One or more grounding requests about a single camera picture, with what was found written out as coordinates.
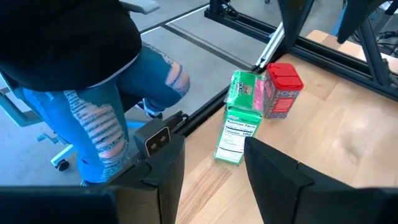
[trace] red and white container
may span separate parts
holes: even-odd
[[[264,117],[284,119],[304,88],[296,69],[289,63],[270,63],[264,85]]]

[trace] knee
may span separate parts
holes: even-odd
[[[176,62],[172,63],[172,68],[170,69],[166,84],[176,93],[174,94],[174,103],[181,100],[191,87],[188,72]]]

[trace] leg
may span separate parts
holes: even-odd
[[[188,92],[188,73],[164,53],[143,43],[136,61],[118,78],[119,91],[143,97],[143,107],[156,115],[173,106]]]
[[[23,100],[76,147],[83,180],[106,182],[129,162],[126,120],[114,81],[80,91],[23,93]]]

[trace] nutrition facts label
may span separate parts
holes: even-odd
[[[216,151],[216,157],[239,162],[244,148],[244,138],[253,136],[257,125],[227,119]]]

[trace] black hoodie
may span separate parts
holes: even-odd
[[[118,0],[0,0],[0,72],[25,88],[86,88],[140,50]]]

